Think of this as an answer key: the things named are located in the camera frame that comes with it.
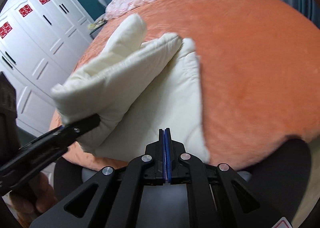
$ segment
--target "silver bolt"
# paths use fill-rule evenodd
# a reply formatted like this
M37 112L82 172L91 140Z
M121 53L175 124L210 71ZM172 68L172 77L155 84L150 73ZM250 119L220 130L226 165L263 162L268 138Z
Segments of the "silver bolt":
M105 168L102 170L102 173L103 173L104 175L110 175L112 172L113 172L112 167L105 167Z
M181 157L183 160L188 160L188 159L191 158L190 154L188 154L188 153L183 153L183 154L181 154L180 157Z
M55 132L55 133L53 133L54 135L58 135L58 134L60 134L61 133L61 131L60 130L58 130L57 132Z
M219 168L221 171L228 171L229 170L229 166L225 163L220 164Z
M152 157L150 155L144 155L141 157L141 159L143 162L149 162L152 159Z

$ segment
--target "bed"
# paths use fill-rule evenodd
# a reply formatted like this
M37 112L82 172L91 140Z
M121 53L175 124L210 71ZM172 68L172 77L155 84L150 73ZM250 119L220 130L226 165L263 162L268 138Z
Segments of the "bed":
M103 5L111 2L99 1ZM165 32L193 38L201 56L203 125L210 163L227 162L241 169L268 156L287 135L311 142L319 134L319 12L314 0L282 1L157 0L108 21L77 68L97 56L120 22L132 13L147 22L146 40ZM287 78L294 80L288 85ZM290 97L285 99L288 90ZM51 128L59 124L55 113ZM77 143L64 157L95 170L127 164L83 153ZM313 166L315 172L319 164ZM320 195L314 189L317 178L311 181L312 191L294 227L302 223Z

